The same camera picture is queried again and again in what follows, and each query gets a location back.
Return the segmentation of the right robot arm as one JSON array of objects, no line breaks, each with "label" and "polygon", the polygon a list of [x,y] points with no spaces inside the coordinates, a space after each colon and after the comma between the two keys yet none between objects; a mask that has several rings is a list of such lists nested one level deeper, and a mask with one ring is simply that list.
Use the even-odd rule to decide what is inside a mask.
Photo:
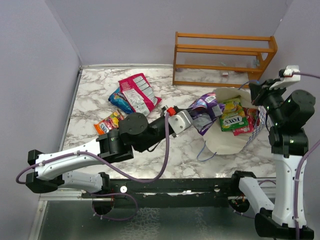
[{"label": "right robot arm", "polygon": [[234,173],[229,189],[244,194],[255,213],[254,225],[262,238],[312,240],[304,211],[303,180],[309,140],[303,126],[315,113],[315,97],[305,90],[293,91],[287,99],[280,79],[249,83],[251,103],[264,107],[272,122],[269,143],[276,168],[275,201],[271,202],[251,173]]}]

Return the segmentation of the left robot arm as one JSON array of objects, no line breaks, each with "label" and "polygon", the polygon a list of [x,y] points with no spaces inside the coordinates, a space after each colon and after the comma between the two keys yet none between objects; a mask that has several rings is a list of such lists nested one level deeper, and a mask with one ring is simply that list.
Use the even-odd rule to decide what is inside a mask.
[{"label": "left robot arm", "polygon": [[[152,122],[142,113],[134,112],[121,120],[118,127],[78,147],[55,153],[28,152],[32,172],[25,177],[25,185],[36,194],[71,188],[106,197],[111,190],[106,173],[87,174],[78,169],[105,164],[122,176],[138,183],[158,180],[167,167],[170,136],[176,137],[191,126],[205,111],[199,108],[179,109],[170,107]],[[165,155],[160,172],[152,179],[139,179],[116,168],[114,163],[133,159],[134,151],[152,152],[152,146],[165,140]]]}]

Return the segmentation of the orange candy bag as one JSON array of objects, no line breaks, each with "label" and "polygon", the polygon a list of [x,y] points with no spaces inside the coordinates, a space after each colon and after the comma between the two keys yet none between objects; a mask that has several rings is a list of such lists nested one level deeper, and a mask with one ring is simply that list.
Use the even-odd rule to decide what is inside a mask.
[{"label": "orange candy bag", "polygon": [[94,124],[94,128],[99,135],[107,134],[109,131],[119,127],[119,122],[124,119],[124,116],[118,111],[114,111],[99,123]]}]

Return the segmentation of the red snack bag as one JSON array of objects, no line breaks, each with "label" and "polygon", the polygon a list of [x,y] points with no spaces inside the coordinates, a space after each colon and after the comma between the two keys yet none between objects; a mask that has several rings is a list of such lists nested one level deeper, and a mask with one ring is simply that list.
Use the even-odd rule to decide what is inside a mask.
[{"label": "red snack bag", "polygon": [[157,97],[143,73],[129,76],[119,82],[120,92],[135,113],[148,116],[162,101]]}]

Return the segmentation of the blue snack bag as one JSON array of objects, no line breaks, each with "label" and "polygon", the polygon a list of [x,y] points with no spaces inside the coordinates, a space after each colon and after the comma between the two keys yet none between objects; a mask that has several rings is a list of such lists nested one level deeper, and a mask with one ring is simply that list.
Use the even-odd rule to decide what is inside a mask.
[{"label": "blue snack bag", "polygon": [[129,115],[135,113],[135,110],[129,104],[125,95],[121,92],[120,87],[118,87],[108,98],[108,101],[122,110],[125,114]]}]

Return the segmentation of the blue checkered paper bag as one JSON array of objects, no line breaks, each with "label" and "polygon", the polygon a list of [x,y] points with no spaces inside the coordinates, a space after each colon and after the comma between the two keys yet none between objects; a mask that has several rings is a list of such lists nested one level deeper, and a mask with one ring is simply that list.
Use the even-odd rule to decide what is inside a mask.
[{"label": "blue checkered paper bag", "polygon": [[266,126],[266,110],[262,106],[251,104],[250,90],[238,87],[219,87],[214,90],[219,102],[240,97],[240,104],[244,108],[258,110],[257,122],[249,133],[241,133],[237,136],[232,131],[222,131],[221,125],[216,120],[204,134],[206,147],[215,155],[233,155],[241,152],[261,133]]}]

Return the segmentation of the purple snack bag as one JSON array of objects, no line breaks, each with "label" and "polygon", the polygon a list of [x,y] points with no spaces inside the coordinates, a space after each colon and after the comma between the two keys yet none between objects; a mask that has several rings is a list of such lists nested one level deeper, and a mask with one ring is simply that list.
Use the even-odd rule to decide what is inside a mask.
[{"label": "purple snack bag", "polygon": [[188,112],[196,110],[199,113],[207,113],[212,123],[206,127],[195,127],[200,135],[204,135],[213,123],[223,114],[225,106],[223,103],[219,103],[214,92],[209,92],[196,99],[188,108]]}]

